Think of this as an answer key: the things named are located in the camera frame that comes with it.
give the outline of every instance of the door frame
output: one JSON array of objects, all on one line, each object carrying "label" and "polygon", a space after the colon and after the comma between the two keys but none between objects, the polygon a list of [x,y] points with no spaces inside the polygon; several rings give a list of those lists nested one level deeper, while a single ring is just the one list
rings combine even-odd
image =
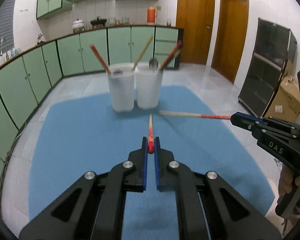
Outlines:
[{"label": "door frame", "polygon": [[[241,62],[241,59],[242,59],[242,53],[243,53],[243,49],[244,49],[244,45],[246,43],[246,40],[247,40],[247,30],[248,30],[248,22],[249,22],[249,7],[250,7],[250,4],[249,4],[249,1],[250,0],[247,0],[248,2],[248,6],[247,6],[247,29],[246,29],[246,35],[245,35],[245,39],[244,39],[244,44],[243,44],[243,48],[242,48],[242,52],[241,52],[241,58],[240,58],[240,62]],[[213,67],[213,64],[214,64],[214,60],[215,60],[215,53],[216,53],[216,50],[217,50],[217,41],[218,41],[218,38],[219,38],[219,34],[220,34],[220,18],[221,18],[221,12],[223,12],[223,7],[222,7],[222,3],[223,3],[223,0],[220,0],[220,10],[219,10],[219,19],[218,19],[218,30],[217,30],[217,37],[216,37],[216,43],[215,43],[215,47],[214,47],[214,51],[213,51],[213,57],[212,57],[212,62],[211,62],[211,67],[213,69],[215,69]],[[237,73],[238,73],[238,70],[239,70],[239,66],[237,68],[237,71],[234,75],[234,78],[232,81],[230,81],[232,84],[234,83],[235,81],[235,78],[237,77]]]},{"label": "door frame", "polygon": [[[177,0],[176,27],[184,29],[184,26],[180,26],[180,25],[177,24],[177,22],[178,22],[178,13],[180,13],[180,11],[181,11],[180,7],[182,7],[183,4],[188,4],[188,0],[183,1],[183,3],[181,2],[181,0]],[[213,24],[214,24],[214,16],[215,16],[215,8],[216,8],[216,0],[214,0],[213,17],[212,17],[212,23],[211,23],[211,36],[210,36],[210,44],[209,44],[209,49],[208,49],[207,61],[208,61],[208,58],[209,58],[209,51],[210,51],[210,48],[211,48],[211,40],[212,40],[212,32],[213,32]]]}]

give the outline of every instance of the faucet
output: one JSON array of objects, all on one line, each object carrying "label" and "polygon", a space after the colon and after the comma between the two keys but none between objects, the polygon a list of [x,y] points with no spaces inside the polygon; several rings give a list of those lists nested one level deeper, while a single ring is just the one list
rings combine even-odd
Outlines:
[{"label": "faucet", "polygon": [[2,57],[3,53],[2,53],[2,43],[4,41],[4,46],[6,48],[6,60],[8,61],[9,60],[9,56],[8,56],[8,52],[7,52],[7,42],[6,42],[6,38],[5,37],[2,37],[1,39],[1,51],[0,51],[0,57]]}]

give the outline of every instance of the countertop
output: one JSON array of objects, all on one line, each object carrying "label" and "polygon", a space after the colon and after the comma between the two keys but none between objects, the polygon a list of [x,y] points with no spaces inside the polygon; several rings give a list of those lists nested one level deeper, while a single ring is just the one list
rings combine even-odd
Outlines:
[{"label": "countertop", "polygon": [[109,26],[101,26],[101,27],[98,27],[98,28],[90,28],[90,29],[87,29],[87,30],[84,30],[84,31],[79,31],[79,32],[75,32],[75,33],[69,33],[67,35],[64,35],[64,36],[61,36],[61,37],[58,37],[56,39],[53,39],[53,40],[49,40],[49,41],[45,41],[45,42],[41,42],[40,44],[32,47],[32,48],[29,48],[25,51],[23,51],[22,53],[18,54],[17,56],[9,59],[8,61],[6,61],[5,63],[1,64],[0,65],[0,70],[2,68],[4,68],[6,65],[8,65],[9,63],[13,62],[14,60],[16,60],[17,58],[23,56],[24,54],[27,54],[28,52],[30,52],[31,50],[33,49],[36,49],[36,48],[39,48],[47,43],[50,43],[50,42],[54,42],[56,40],[60,40],[62,38],[66,38],[66,37],[69,37],[69,36],[73,36],[73,35],[77,35],[77,34],[80,34],[80,33],[86,33],[86,32],[91,32],[91,31],[95,31],[95,30],[102,30],[102,29],[110,29],[110,28],[118,28],[118,27],[144,27],[144,26],[153,26],[153,27],[165,27],[165,28],[173,28],[173,29],[183,29],[183,28],[178,28],[178,27],[175,27],[175,26],[167,26],[167,25],[159,25],[159,24],[127,24],[127,25],[124,25],[124,24],[120,24],[120,25],[109,25]]}]

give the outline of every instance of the human hand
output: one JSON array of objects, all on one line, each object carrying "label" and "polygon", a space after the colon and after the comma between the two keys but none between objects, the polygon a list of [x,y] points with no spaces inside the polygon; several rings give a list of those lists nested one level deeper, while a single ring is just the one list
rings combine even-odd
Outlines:
[{"label": "human hand", "polygon": [[[286,165],[283,165],[279,180],[279,196],[283,196],[284,194],[292,191],[292,182],[292,171]],[[300,176],[296,178],[295,183],[298,187],[300,187]]]}]

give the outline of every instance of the orange thermos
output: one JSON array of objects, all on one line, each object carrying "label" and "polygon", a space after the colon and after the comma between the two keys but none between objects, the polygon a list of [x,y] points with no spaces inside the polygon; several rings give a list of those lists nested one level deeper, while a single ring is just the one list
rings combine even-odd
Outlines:
[{"label": "orange thermos", "polygon": [[147,23],[154,23],[155,18],[157,17],[156,10],[153,6],[150,6],[148,8],[148,18],[147,18]]}]

